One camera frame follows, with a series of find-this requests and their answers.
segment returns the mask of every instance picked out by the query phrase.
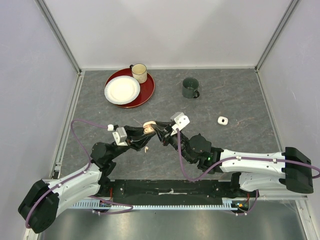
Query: white ceramic plate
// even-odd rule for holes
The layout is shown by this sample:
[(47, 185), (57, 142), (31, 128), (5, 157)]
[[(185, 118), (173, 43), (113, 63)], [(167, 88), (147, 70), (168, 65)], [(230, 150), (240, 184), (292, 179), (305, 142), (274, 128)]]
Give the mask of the white ceramic plate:
[(140, 84), (132, 76), (117, 76), (104, 88), (106, 99), (113, 104), (128, 104), (140, 93)]

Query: dark green mug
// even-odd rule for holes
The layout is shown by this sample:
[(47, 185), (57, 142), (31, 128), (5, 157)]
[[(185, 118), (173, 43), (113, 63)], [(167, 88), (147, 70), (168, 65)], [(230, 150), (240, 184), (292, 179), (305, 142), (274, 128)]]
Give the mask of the dark green mug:
[(198, 92), (199, 82), (193, 77), (187, 77), (182, 82), (182, 95), (187, 99), (196, 99), (200, 96)]

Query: white wall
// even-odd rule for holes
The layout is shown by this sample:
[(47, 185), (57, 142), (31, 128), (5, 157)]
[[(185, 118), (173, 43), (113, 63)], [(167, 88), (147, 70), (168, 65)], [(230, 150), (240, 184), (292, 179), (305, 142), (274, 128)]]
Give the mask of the white wall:
[[(260, 75), (284, 146), (320, 167), (320, 1), (302, 0)], [(320, 180), (309, 195), (320, 223)]]
[(81, 68), (255, 66), (290, 0), (45, 0)]
[(77, 75), (33, 0), (0, 3), (0, 239), (25, 231), (18, 206), (47, 178)]

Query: red tray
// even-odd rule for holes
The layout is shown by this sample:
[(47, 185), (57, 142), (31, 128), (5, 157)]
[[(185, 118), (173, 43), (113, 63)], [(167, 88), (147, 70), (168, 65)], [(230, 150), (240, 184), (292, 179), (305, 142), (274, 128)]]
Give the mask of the red tray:
[[(131, 68), (125, 68), (125, 69), (119, 70), (119, 71), (115, 72), (114, 74), (112, 74), (111, 77), (109, 77), (109, 79), (106, 81), (104, 87), (106, 87), (108, 82), (110, 82), (112, 79), (119, 77), (119, 76), (132, 77)], [(127, 104), (123, 104), (123, 105), (115, 104), (115, 105), (120, 108), (126, 108), (126, 109), (136, 108), (136, 107), (144, 104), (146, 101), (149, 100), (149, 98), (151, 98), (152, 94), (154, 94), (155, 86), (156, 85), (155, 85), (154, 79), (148, 73), (146, 81), (144, 83), (140, 84), (140, 93), (136, 97), (135, 100), (133, 100), (132, 102), (129, 102)]]

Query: gray countertop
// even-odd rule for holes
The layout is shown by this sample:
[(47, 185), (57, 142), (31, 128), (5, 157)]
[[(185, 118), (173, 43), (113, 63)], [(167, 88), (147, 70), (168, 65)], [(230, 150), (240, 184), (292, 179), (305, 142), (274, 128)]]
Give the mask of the gray countertop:
[[(74, 118), (100, 125), (118, 124), (139, 127), (147, 121), (169, 121), (176, 112), (184, 112), (190, 124), (183, 130), (187, 137), (201, 133), (217, 148), (238, 152), (277, 152), (277, 142), (254, 69), (171, 69), (149, 70), (155, 81), (153, 96), (137, 108), (120, 108), (108, 102), (105, 83), (115, 71), (86, 71)], [(199, 98), (182, 96), (182, 81), (199, 81)], [(217, 123), (219, 116), (229, 119), (227, 126)], [(75, 123), (75, 132), (90, 153), (96, 142), (113, 142), (110, 132), (85, 123)], [(171, 147), (164, 147), (155, 136), (149, 150), (129, 150), (115, 159), (111, 179), (183, 179), (179, 157)], [(61, 175), (83, 167), (87, 158), (70, 134), (62, 161)], [(202, 172), (196, 164), (185, 162), (186, 172), (197, 177)], [(219, 179), (222, 173), (208, 175)]]

